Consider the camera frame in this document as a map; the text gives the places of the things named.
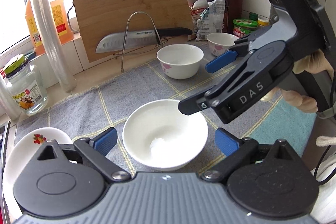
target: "large white bowl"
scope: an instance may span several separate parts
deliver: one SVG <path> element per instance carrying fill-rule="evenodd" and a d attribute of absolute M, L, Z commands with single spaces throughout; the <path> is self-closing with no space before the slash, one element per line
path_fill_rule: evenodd
<path fill-rule="evenodd" d="M 220 56 L 226 52 L 229 47 L 235 44 L 239 37 L 223 32 L 215 32 L 207 35 L 210 52 L 215 56 Z"/>
<path fill-rule="evenodd" d="M 189 44 L 174 44 L 161 48 L 156 57 L 166 75 L 174 79 L 187 79 L 196 74 L 203 51 Z"/>
<path fill-rule="evenodd" d="M 40 144 L 38 144 L 36 136 L 34 136 L 36 134 L 43 136 L 46 140 L 56 140 L 58 144 L 72 143 L 70 137 L 62 130 L 45 127 L 31 131 L 14 146 L 3 171 L 2 189 L 9 214 L 15 219 L 19 219 L 22 216 L 22 212 L 14 198 L 13 187 L 16 179 L 43 142 L 42 137 L 42 139 L 39 139 Z"/>
<path fill-rule="evenodd" d="M 132 158 L 160 171 L 173 171 L 202 151 L 208 138 L 204 116 L 184 115 L 178 105 L 178 100 L 157 100 L 128 117 L 122 137 Z"/>

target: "red knife block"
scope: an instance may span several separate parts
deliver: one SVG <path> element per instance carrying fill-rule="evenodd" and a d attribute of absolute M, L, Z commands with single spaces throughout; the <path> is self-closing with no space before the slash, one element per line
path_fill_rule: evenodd
<path fill-rule="evenodd" d="M 227 0 L 229 4 L 227 32 L 233 33 L 233 20 L 242 17 L 243 0 Z"/>

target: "hand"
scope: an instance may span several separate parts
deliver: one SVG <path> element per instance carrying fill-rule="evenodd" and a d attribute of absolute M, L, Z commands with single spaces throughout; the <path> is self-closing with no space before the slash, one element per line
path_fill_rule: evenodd
<path fill-rule="evenodd" d="M 334 70 L 321 50 L 318 50 L 294 63 L 293 72 L 295 74 L 302 73 L 304 70 L 313 74 L 326 70 L 329 73 L 331 79 L 334 77 Z M 276 87 L 267 93 L 263 98 L 261 98 L 261 100 L 263 102 L 269 101 L 278 90 L 281 91 L 282 96 L 287 103 L 297 107 L 302 112 L 317 112 L 317 102 L 314 98 L 309 96 L 302 96 L 293 90 L 287 91 Z"/>

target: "black knife handle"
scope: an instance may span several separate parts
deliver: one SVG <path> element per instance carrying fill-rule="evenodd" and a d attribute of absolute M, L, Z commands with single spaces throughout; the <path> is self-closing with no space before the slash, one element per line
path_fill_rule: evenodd
<path fill-rule="evenodd" d="M 188 34 L 191 35 L 193 33 L 192 30 L 188 28 L 168 28 L 168 29 L 157 29 L 157 32 L 161 37 L 178 37 L 180 35 Z"/>

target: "teal cloth section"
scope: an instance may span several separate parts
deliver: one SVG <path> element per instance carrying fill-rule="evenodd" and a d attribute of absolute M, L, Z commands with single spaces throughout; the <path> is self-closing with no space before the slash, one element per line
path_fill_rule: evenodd
<path fill-rule="evenodd" d="M 302 156 L 316 119 L 315 113 L 303 113 L 284 99 L 249 137 L 261 144 L 273 144 L 276 139 L 286 139 Z"/>

